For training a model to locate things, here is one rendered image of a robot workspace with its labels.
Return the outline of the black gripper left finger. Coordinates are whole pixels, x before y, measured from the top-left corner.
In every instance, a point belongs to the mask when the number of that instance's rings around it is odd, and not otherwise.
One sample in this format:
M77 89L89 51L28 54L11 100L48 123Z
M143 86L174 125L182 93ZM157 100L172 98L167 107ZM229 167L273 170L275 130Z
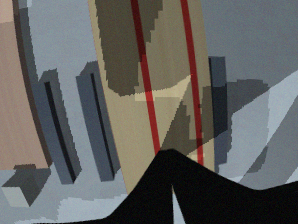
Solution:
M98 220L61 224L174 224L168 152L158 151L136 188L113 213Z

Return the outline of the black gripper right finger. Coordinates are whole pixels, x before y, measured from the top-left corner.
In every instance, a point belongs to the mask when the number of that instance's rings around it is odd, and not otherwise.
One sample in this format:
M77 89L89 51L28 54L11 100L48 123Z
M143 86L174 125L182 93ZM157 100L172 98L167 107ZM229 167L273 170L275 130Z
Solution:
M298 180L250 189L166 149L170 180L185 224L291 224L298 221Z

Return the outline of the tan strip with red lines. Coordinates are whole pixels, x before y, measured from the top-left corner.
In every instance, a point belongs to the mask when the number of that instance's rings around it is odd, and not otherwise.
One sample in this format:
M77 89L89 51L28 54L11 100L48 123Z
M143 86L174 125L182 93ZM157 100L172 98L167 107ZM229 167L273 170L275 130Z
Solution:
M88 0L88 6L126 192L169 148L214 172L201 0Z

